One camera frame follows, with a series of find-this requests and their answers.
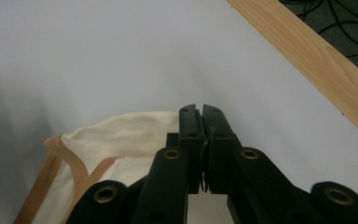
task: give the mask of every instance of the wooden plank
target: wooden plank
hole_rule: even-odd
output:
[[[358,127],[358,68],[278,0],[228,0]]]

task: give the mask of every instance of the white table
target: white table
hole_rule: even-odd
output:
[[[358,193],[358,129],[226,1],[0,1],[0,223],[34,183],[43,139],[193,103],[223,109],[296,186]],[[193,200],[189,223],[212,223]]]

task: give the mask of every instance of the beige fabric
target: beige fabric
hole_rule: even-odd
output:
[[[46,162],[55,163],[45,164],[15,223],[64,223],[93,184],[111,179],[128,186],[147,175],[167,133],[178,131],[177,112],[141,112],[48,139]]]

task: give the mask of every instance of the gray carpet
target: gray carpet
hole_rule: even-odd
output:
[[[318,2],[322,1],[322,4],[309,13],[306,16],[304,22],[312,28],[315,32],[321,31],[326,26],[335,23],[335,17],[330,9],[328,0],[315,0],[313,5],[317,5]],[[358,0],[338,0],[342,5],[352,10],[358,15]],[[337,16],[341,21],[358,21],[358,19],[353,16],[350,12],[340,6],[336,0],[331,0],[334,9],[337,12]],[[301,5],[289,5],[283,3],[295,14],[300,14],[304,10],[304,4]],[[345,30],[350,36],[355,38],[358,41],[358,24],[342,24]],[[358,45],[351,42],[338,28],[335,26],[331,29],[326,30],[321,34],[327,42],[329,42],[333,47],[339,50],[343,55],[352,55],[358,53]],[[358,56],[348,58],[356,66],[358,66]]]

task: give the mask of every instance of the cloth bag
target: cloth bag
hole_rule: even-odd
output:
[[[112,117],[44,142],[48,155],[15,223],[65,223],[86,190],[104,180],[126,186],[148,174],[177,111]]]

